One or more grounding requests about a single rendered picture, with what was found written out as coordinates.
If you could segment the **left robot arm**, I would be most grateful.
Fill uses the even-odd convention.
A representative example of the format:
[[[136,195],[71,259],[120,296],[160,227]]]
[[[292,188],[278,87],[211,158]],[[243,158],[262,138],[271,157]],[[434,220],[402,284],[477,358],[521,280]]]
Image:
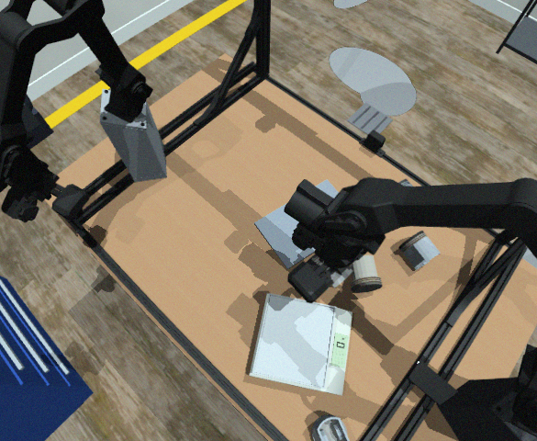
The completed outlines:
[[[354,186],[344,187],[332,198],[304,179],[284,209],[299,222],[293,244],[303,251],[313,247],[321,257],[321,239],[329,234],[333,253],[353,257],[362,249],[375,254],[385,234],[401,227],[506,229],[537,259],[537,180],[533,178],[409,187],[392,179],[366,177]],[[537,437],[537,347],[527,344],[520,370],[511,423]]]

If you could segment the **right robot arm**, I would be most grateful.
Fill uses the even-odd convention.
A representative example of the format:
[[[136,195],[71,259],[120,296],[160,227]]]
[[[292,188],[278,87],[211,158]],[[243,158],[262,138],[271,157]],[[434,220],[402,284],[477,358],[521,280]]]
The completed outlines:
[[[145,76],[127,62],[106,27],[102,0],[43,0],[62,17],[32,26],[27,18],[34,1],[10,0],[0,11],[0,192],[8,187],[8,177],[25,179],[39,165],[36,155],[26,147],[34,136],[25,129],[22,110],[35,56],[47,44],[71,39],[79,32],[101,62],[95,72],[111,88],[105,111],[128,123],[138,117],[152,92]],[[43,202],[46,196],[8,180],[13,186],[1,210],[23,222],[35,220],[38,200]]]

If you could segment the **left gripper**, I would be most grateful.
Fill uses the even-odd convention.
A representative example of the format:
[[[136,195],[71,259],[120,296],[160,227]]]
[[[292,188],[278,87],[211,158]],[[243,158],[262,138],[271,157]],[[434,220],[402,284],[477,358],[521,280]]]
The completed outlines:
[[[367,253],[362,249],[357,254],[358,256],[338,256],[329,247],[328,235],[321,239],[324,245],[324,251],[319,261],[323,263],[322,265],[317,265],[310,258],[306,263],[302,262],[288,274],[287,281],[307,303],[313,303],[334,283],[330,276],[334,271],[341,274],[354,261],[359,260]],[[328,267],[329,269],[325,271]]]

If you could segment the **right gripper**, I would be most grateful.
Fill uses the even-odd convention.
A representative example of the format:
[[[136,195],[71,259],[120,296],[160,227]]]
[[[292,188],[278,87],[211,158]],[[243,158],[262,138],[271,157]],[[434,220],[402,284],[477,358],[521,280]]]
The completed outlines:
[[[10,178],[26,189],[30,187],[40,192],[46,196],[47,200],[50,200],[51,195],[53,195],[56,197],[52,202],[52,209],[55,212],[67,220],[73,220],[75,216],[80,218],[83,214],[83,206],[90,198],[88,193],[74,184],[67,185],[67,187],[58,185],[56,182],[59,177],[50,172],[46,163],[38,160],[38,168],[31,176],[20,180],[8,177],[5,183],[13,186],[13,183],[8,180]]]

